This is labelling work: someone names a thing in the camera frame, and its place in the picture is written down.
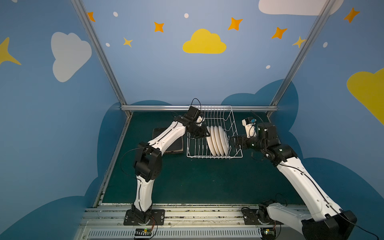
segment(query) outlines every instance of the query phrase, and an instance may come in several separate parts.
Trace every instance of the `yellow star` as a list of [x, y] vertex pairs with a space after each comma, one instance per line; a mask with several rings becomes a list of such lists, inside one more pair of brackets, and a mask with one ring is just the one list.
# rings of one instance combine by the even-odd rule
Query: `yellow star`
[[287, 30], [288, 28], [286, 29], [280, 29], [280, 28], [277, 28], [276, 29], [276, 33], [275, 35], [272, 37], [272, 38], [280, 38], [283, 36], [283, 33]]
[[349, 23], [352, 22], [353, 18], [359, 14], [360, 12], [355, 11], [355, 8], [352, 8], [351, 12], [344, 18], [344, 20], [348, 20]]
[[228, 30], [236, 29], [238, 31], [239, 30], [239, 24], [241, 23], [241, 21], [243, 21], [243, 20], [242, 19], [236, 20], [236, 19], [232, 18], [232, 23], [229, 26]]
[[299, 40], [298, 40], [296, 43], [292, 44], [292, 46], [293, 46], [293, 45], [298, 45], [299, 48], [300, 48], [301, 44], [302, 44], [305, 40], [306, 40], [306, 39], [301, 40], [301, 37], [299, 37]]
[[93, 12], [88, 13], [89, 20], [96, 22], [95, 19], [93, 18]]
[[125, 40], [125, 43], [124, 43], [123, 45], [129, 45], [129, 46], [132, 48], [132, 46], [131, 46], [131, 42], [132, 42], [133, 40], [128, 41], [128, 40], [126, 40], [125, 38], [124, 38], [124, 40]]
[[9, 44], [9, 38], [6, 38], [1, 44], [0, 44], [0, 64], [5, 61], [10, 61], [16, 64], [21, 65], [14, 57], [12, 57], [8, 53], [8, 44]]
[[163, 25], [164, 23], [157, 23], [155, 22], [155, 31], [161, 31], [163, 33]]

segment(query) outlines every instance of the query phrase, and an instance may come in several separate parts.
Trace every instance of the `white cloud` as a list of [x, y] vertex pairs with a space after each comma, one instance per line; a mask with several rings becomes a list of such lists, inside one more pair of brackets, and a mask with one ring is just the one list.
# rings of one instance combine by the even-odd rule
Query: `white cloud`
[[[336, 0], [331, 14], [336, 12], [344, 0]], [[260, 0], [259, 9], [266, 14], [319, 15], [326, 0]]]
[[62, 83], [68, 81], [92, 55], [91, 45], [74, 33], [54, 33], [51, 48], [56, 59], [53, 63], [53, 74]]

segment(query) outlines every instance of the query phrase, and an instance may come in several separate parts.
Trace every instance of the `white wire dish rack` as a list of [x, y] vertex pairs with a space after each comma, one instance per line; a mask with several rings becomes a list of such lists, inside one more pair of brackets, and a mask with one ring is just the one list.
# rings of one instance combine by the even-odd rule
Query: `white wire dish rack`
[[231, 159], [243, 157], [242, 150], [237, 146], [235, 147], [229, 138], [237, 135], [237, 128], [235, 124], [235, 117], [233, 116], [232, 106], [202, 106], [204, 112], [205, 126], [221, 126], [227, 133], [227, 140], [229, 142], [227, 156], [213, 156], [209, 150], [206, 138], [191, 139], [190, 134], [187, 134], [187, 157], [195, 158], [219, 158]]

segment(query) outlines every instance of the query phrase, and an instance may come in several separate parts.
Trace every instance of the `black mounting plate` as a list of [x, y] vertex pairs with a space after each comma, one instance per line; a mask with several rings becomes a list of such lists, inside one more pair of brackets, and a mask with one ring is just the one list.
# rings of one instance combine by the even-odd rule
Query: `black mounting plate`
[[[258, 209], [242, 209], [241, 212], [243, 214], [244, 224], [245, 225], [274, 225], [275, 221], [271, 220], [269, 223], [261, 223], [257, 217]], [[283, 223], [276, 221], [276, 225], [281, 225]]]
[[243, 219], [245, 225], [259, 225], [256, 215], [257, 209], [242, 209]]
[[[155, 226], [161, 226], [164, 225], [164, 209], [152, 209], [152, 217], [155, 218]], [[153, 219], [150, 218], [149, 223], [147, 226], [152, 226]], [[124, 223], [125, 226], [139, 226], [140, 224], [136, 221], [136, 218], [133, 216], [133, 211], [129, 209], [125, 213]]]

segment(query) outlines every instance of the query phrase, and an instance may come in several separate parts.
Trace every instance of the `white plate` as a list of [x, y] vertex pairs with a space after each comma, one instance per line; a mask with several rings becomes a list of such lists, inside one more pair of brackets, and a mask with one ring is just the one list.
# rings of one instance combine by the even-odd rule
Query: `white plate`
[[216, 143], [216, 138], [215, 138], [215, 127], [211, 126], [211, 138], [212, 138], [212, 143], [214, 145], [214, 149], [216, 152], [216, 155], [219, 155], [220, 152], [218, 151], [217, 143]]
[[217, 147], [218, 147], [218, 151], [220, 152], [220, 155], [224, 156], [225, 152], [224, 152], [223, 145], [221, 144], [220, 132], [217, 126], [215, 126], [215, 139], [216, 139], [216, 143], [217, 143]]
[[[208, 130], [209, 134], [211, 134], [211, 128], [207, 126], [207, 130]], [[211, 151], [212, 155], [216, 156], [216, 150], [215, 150], [214, 143], [212, 142], [211, 137], [207, 137], [207, 143], [208, 143], [208, 147], [209, 147], [209, 150]]]
[[224, 149], [224, 153], [227, 156], [229, 153], [227, 135], [221, 126], [218, 127], [218, 131], [220, 132], [220, 139], [221, 139], [221, 144], [222, 144], [223, 149]]

